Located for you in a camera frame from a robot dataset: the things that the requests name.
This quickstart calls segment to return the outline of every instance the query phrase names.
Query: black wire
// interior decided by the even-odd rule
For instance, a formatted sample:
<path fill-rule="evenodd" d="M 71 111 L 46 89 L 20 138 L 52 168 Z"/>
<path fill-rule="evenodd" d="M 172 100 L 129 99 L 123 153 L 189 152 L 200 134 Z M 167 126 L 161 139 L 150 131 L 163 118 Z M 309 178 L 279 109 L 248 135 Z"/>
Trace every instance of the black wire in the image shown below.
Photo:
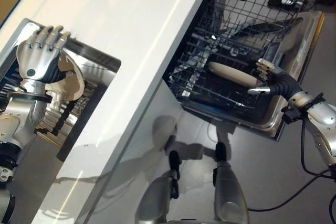
<path fill-rule="evenodd" d="M 329 215 L 330 215 L 330 219 L 333 224 L 336 224 L 334 216 L 332 215 L 332 204 L 335 202 L 335 199 L 336 199 L 336 194 L 331 198 L 330 203 L 329 203 Z"/>
<path fill-rule="evenodd" d="M 318 175 L 322 175 L 326 172 L 328 172 L 329 170 L 324 170 L 322 172 L 320 172 Z M 254 208 L 247 208 L 247 210 L 251 211 L 251 212 L 268 212 L 268 211 L 273 211 L 276 210 L 280 207 L 283 207 L 284 205 L 286 205 L 287 203 L 289 203 L 291 200 L 293 200 L 295 197 L 297 197 L 303 190 L 305 190 L 311 183 L 313 183 L 316 179 L 318 179 L 320 176 L 315 176 L 314 178 L 312 178 L 310 181 L 308 181 L 300 190 L 298 190 L 293 196 L 291 196 L 289 199 L 287 199 L 286 201 L 284 201 L 283 203 L 277 205 L 276 207 L 271 207 L 271 208 L 265 208 L 265 209 L 254 209 Z"/>
<path fill-rule="evenodd" d="M 306 129 L 306 121 L 305 120 L 302 120 L 302 128 L 301 128 L 301 165 L 302 165 L 302 168 L 303 170 L 310 174 L 310 175 L 313 175 L 313 176 L 318 176 L 318 177 L 322 177 L 322 178 L 331 178 L 331 176 L 329 175 L 321 175 L 321 174 L 317 174 L 317 173 L 313 173 L 311 171 L 309 171 L 307 168 L 306 168 L 306 165 L 305 165 L 305 149 L 304 149 L 304 139 L 305 139 L 305 129 Z"/>

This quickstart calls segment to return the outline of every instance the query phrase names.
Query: robotic hand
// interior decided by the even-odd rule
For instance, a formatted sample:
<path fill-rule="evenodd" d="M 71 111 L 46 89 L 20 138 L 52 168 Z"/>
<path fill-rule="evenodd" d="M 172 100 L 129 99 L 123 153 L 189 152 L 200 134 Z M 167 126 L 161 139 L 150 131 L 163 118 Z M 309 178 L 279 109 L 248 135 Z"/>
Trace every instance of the robotic hand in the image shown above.
<path fill-rule="evenodd" d="M 336 107 L 325 102 L 323 93 L 314 98 L 304 92 L 293 77 L 271 62 L 259 59 L 257 67 L 260 78 L 269 83 L 269 86 L 249 89 L 248 93 L 283 96 L 289 106 L 282 111 L 287 116 L 291 115 L 286 122 L 298 119 L 307 122 L 307 129 L 313 135 L 331 177 L 336 180 Z"/>
<path fill-rule="evenodd" d="M 0 115 L 0 221 L 9 223 L 15 197 L 6 190 L 13 178 L 23 147 L 34 138 L 35 127 L 42 121 L 47 103 L 52 97 L 46 95 L 45 84 L 62 80 L 67 73 L 58 68 L 59 53 L 69 32 L 61 34 L 62 26 L 48 26 L 35 31 L 17 48 L 19 73 L 23 78 L 22 91 L 8 94 L 10 101 Z"/>

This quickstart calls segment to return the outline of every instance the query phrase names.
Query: dishwasher door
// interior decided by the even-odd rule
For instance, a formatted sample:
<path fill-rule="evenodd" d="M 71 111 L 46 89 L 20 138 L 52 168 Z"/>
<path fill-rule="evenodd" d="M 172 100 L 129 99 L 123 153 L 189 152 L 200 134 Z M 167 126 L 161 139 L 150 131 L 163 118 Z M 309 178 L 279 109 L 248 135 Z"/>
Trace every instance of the dishwasher door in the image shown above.
<path fill-rule="evenodd" d="M 287 102 L 247 94 L 209 63 L 255 78 L 264 58 L 302 80 L 323 23 L 321 12 L 304 10 L 302 0 L 203 0 L 163 78 L 185 110 L 278 140 Z"/>

